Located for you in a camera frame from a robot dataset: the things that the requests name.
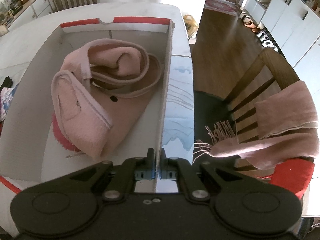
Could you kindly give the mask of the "pink fuzzy strawberry hat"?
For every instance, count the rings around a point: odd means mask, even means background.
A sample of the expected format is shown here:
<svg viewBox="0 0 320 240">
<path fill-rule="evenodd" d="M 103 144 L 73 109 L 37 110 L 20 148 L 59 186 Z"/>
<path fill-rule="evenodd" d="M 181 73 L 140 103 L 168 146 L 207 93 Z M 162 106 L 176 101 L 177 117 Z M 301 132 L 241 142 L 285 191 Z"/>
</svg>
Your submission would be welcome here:
<svg viewBox="0 0 320 240">
<path fill-rule="evenodd" d="M 64 149 L 73 152 L 80 152 L 80 150 L 75 145 L 73 145 L 60 131 L 55 114 L 52 115 L 52 126 L 55 139 Z"/>
</svg>

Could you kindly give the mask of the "pink fleece garment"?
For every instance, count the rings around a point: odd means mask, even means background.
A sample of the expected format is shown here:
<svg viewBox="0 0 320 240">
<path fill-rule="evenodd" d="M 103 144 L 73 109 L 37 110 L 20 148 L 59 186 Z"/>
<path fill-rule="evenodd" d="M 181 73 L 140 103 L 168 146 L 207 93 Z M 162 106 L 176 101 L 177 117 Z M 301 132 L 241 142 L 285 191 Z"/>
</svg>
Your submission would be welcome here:
<svg viewBox="0 0 320 240">
<path fill-rule="evenodd" d="M 93 159 L 112 153 L 153 97 L 163 68 L 142 46 L 111 38 L 69 53 L 52 79 L 62 134 Z"/>
</svg>

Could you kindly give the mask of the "red and white cardboard box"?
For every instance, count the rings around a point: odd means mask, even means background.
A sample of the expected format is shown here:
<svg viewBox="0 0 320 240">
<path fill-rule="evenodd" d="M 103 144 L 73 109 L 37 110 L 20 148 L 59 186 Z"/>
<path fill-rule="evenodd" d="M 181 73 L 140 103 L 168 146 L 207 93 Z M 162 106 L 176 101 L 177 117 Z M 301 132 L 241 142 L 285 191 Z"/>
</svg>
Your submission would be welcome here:
<svg viewBox="0 0 320 240">
<path fill-rule="evenodd" d="M 65 57 L 84 44 L 114 38 L 138 44 L 170 69 L 174 24 L 167 18 L 116 17 L 62 23 L 33 53 L 17 87 L 1 133 L 1 187 L 10 195 L 95 164 L 64 149 L 52 130 L 51 83 Z"/>
</svg>

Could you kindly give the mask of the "cartoon printed face mask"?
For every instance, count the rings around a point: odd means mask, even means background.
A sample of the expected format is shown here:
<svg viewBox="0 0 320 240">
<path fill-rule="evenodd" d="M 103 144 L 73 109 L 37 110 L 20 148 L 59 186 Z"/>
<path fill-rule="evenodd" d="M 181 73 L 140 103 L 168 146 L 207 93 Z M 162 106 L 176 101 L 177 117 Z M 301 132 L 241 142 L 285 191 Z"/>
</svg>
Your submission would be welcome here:
<svg viewBox="0 0 320 240">
<path fill-rule="evenodd" d="M 1 91 L 1 122 L 3 122 L 7 116 L 10 104 L 16 93 L 17 87 L 18 85 L 16 85 L 14 88 L 4 87 Z"/>
</svg>

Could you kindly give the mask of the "red cloth on chair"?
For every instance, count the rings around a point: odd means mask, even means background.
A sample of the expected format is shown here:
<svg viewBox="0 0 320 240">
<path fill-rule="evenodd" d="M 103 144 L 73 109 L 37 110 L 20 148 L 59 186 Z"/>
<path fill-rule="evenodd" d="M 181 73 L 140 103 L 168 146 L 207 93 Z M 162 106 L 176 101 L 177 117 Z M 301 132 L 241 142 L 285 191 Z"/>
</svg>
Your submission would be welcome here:
<svg viewBox="0 0 320 240">
<path fill-rule="evenodd" d="M 289 190 L 301 199 L 310 184 L 315 164 L 311 161 L 294 158 L 274 168 L 270 175 L 270 184 Z"/>
</svg>

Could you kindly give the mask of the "pink fringed scarf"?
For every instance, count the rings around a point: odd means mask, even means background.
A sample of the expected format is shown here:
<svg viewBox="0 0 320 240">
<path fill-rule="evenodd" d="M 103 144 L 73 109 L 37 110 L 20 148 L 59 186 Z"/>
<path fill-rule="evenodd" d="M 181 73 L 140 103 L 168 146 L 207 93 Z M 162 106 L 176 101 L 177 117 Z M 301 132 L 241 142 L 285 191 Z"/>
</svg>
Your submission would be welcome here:
<svg viewBox="0 0 320 240">
<path fill-rule="evenodd" d="M 215 158 L 238 155 L 262 170 L 287 159 L 315 158 L 319 154 L 318 116 L 305 82 L 297 81 L 254 106 L 257 140 L 239 142 L 229 122 L 221 121 L 207 131 L 210 143 L 195 143 L 196 151 Z"/>
</svg>

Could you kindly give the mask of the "wooden chair beside table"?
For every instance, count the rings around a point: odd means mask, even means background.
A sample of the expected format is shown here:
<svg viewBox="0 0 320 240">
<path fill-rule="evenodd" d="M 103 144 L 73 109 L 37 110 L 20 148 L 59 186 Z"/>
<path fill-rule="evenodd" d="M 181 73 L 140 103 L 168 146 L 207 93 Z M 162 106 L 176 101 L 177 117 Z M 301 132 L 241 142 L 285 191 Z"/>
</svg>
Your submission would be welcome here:
<svg viewBox="0 0 320 240">
<path fill-rule="evenodd" d="M 254 103 L 268 98 L 272 87 L 280 91 L 299 78 L 287 60 L 271 48 L 265 48 L 226 96 L 196 90 L 194 92 L 195 144 L 193 165 L 204 161 L 235 168 L 239 156 L 211 157 L 210 145 L 225 139 L 249 135 L 247 142 L 258 139 Z"/>
</svg>

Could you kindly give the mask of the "yellow bag on floor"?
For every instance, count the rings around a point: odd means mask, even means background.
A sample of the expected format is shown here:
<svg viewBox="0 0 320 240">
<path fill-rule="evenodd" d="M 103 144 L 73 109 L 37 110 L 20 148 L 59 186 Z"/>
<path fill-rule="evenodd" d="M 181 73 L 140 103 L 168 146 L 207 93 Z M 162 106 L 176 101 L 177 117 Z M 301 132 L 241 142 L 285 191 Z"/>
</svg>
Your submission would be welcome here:
<svg viewBox="0 0 320 240">
<path fill-rule="evenodd" d="M 199 25 L 194 20 L 191 15 L 184 15 L 183 20 L 185 23 L 185 28 L 187 30 L 188 37 L 191 38 L 198 30 Z"/>
</svg>

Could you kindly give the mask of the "shoes on floor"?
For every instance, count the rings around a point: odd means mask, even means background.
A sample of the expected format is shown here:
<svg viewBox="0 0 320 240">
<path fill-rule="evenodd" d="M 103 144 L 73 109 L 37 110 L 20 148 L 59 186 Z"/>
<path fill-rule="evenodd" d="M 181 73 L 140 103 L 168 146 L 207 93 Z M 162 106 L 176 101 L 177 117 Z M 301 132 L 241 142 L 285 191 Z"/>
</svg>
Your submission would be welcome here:
<svg viewBox="0 0 320 240">
<path fill-rule="evenodd" d="M 255 34 L 264 48 L 271 48 L 278 53 L 280 52 L 280 49 L 278 48 L 275 40 L 271 37 L 271 34 L 265 28 L 258 27 L 249 14 L 242 11 L 239 18 L 242 20 L 243 25 Z"/>
</svg>

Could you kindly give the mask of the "red patterned doormat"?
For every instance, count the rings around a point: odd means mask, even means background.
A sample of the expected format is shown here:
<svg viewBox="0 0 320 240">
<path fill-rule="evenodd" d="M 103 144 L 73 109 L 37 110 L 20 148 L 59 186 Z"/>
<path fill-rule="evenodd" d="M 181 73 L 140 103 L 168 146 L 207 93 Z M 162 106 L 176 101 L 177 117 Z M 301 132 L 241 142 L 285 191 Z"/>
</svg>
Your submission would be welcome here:
<svg viewBox="0 0 320 240">
<path fill-rule="evenodd" d="M 236 4 L 225 0 L 206 0 L 204 8 L 231 15 L 234 17 L 240 16 L 239 7 Z"/>
</svg>

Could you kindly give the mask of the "wooden sideboard with clutter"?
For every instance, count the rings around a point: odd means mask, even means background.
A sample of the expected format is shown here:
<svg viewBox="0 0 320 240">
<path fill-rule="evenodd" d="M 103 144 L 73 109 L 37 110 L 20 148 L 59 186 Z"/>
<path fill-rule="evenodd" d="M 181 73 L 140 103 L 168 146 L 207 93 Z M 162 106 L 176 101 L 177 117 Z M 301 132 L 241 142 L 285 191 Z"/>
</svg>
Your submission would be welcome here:
<svg viewBox="0 0 320 240">
<path fill-rule="evenodd" d="M 1 0 L 1 36 L 50 13 L 48 0 Z"/>
</svg>

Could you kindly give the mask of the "black drawstring pouch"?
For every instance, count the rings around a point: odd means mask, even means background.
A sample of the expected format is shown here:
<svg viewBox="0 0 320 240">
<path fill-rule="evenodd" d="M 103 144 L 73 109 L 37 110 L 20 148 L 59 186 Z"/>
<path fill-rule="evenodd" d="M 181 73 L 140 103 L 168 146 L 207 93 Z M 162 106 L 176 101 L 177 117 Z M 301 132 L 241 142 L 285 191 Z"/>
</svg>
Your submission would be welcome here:
<svg viewBox="0 0 320 240">
<path fill-rule="evenodd" d="M 0 92 L 2 91 L 3 88 L 11 88 L 12 84 L 13 84 L 13 80 L 9 76 L 5 77 L 4 81 L 0 86 Z"/>
</svg>

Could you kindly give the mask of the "white wall cabinet unit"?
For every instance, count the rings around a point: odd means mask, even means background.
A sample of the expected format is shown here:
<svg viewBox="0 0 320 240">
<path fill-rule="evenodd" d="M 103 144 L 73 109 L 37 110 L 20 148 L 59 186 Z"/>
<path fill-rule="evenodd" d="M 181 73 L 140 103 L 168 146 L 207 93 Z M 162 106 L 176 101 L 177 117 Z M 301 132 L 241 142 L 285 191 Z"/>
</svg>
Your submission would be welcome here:
<svg viewBox="0 0 320 240">
<path fill-rule="evenodd" d="M 302 0 L 247 0 L 245 10 L 264 27 L 289 64 L 297 70 L 319 68 L 319 16 Z"/>
</svg>

